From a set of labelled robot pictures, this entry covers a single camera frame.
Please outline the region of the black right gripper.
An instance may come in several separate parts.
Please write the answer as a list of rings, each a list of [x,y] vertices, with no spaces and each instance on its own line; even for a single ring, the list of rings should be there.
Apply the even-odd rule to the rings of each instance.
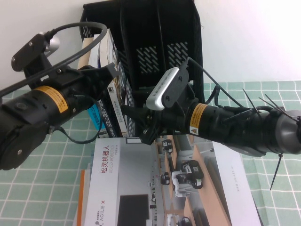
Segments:
[[[173,105],[163,110],[123,105],[121,111],[130,118],[142,118],[147,114],[148,127],[140,135],[141,142],[146,145],[151,145],[157,136],[164,133],[168,135],[177,132],[189,134],[191,105]]]

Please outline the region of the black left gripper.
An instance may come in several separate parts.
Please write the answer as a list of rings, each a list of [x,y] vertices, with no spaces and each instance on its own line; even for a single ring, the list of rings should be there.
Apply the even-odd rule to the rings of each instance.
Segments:
[[[80,113],[90,108],[103,95],[112,78],[120,75],[121,72],[114,63],[101,68],[89,65],[80,69],[66,67],[49,79],[48,86],[62,95],[63,109]]]

